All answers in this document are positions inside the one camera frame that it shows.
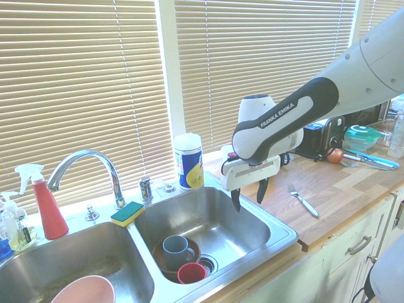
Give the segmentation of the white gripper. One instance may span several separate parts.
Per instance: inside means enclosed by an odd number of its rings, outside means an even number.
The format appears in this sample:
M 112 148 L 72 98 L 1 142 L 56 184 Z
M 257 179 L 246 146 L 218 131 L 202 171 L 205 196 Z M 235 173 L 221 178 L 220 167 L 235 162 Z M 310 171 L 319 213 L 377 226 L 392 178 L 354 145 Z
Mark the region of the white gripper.
M 242 159 L 231 159 L 222 157 L 223 164 L 220 176 L 220 184 L 230 191 L 231 199 L 235 210 L 241 210 L 240 193 L 242 187 L 259 181 L 256 201 L 261 204 L 268 188 L 269 177 L 272 177 L 280 170 L 281 158 L 279 155 L 267 158 L 262 164 L 251 166 Z

